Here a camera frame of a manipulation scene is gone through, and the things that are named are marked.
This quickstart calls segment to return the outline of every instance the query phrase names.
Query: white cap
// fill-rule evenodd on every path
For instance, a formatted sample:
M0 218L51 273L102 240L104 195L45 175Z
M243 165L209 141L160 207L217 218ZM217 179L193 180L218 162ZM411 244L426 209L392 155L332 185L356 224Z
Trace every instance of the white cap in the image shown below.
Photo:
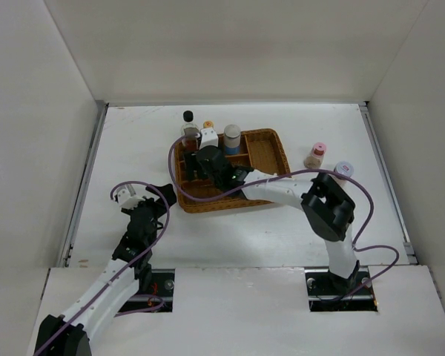
M355 168L351 163L346 161L341 161L336 164L334 167L334 171L336 173L342 174L345 177L351 178L351 176L355 173Z
M224 128L224 134L230 139L235 139L240 136L240 128L237 125L227 125Z

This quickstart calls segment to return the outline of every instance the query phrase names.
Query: robotic arm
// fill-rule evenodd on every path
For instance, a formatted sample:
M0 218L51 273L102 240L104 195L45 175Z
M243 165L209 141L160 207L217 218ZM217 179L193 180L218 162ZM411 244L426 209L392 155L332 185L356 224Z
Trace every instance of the robotic arm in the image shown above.
M196 160L221 191L276 176L249 167L234 167L214 145L200 149ZM359 269L352 248L355 203L329 174L318 174L311 182L283 178L244 187L232 194L247 200L268 200L303 210L316 235L325 240L329 276L334 287L345 294L355 287Z
M177 202L171 184L156 187L168 205ZM48 315L41 323L36 338L35 352L84 306L91 305L41 353L41 356L91 356L91 349L113 317L139 290L147 289L151 281L151 251L137 260L120 275L119 271L155 242L162 224L158 219L166 214L161 198L139 197L131 185L122 186L116 193L122 213L129 215L127 231L112 253L107 267L94 284L58 317ZM97 293L105 290L95 299Z

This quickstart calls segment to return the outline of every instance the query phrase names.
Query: white wall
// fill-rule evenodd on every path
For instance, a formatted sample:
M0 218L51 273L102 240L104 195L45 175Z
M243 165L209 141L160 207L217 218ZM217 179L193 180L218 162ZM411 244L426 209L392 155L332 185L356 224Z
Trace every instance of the white wall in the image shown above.
M51 266L96 105L42 0L0 0L0 268Z
M445 0L430 0L369 109L410 237L445 308Z
M96 99L370 99L426 0L46 0Z

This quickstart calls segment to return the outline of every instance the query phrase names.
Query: pink cap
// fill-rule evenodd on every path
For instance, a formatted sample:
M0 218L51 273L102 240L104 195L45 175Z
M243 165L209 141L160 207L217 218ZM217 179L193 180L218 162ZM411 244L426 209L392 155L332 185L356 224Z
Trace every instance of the pink cap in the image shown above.
M313 148L311 150L311 154L314 154L315 156L322 156L326 152L326 145L322 142L317 142L313 145Z

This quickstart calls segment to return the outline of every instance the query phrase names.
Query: white container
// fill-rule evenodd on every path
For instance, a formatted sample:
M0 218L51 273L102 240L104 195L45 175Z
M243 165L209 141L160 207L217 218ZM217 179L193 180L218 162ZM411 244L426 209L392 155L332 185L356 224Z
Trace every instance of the white container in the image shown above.
M240 150L240 127L227 125L224 128L224 152L225 154L238 154Z
M346 161L341 161L336 164L333 171L335 173L342 174L345 177L351 178L352 175L355 173L355 168L352 166L351 163L346 162ZM338 178L335 176L333 176L333 178L342 187L346 184L346 180L343 178Z

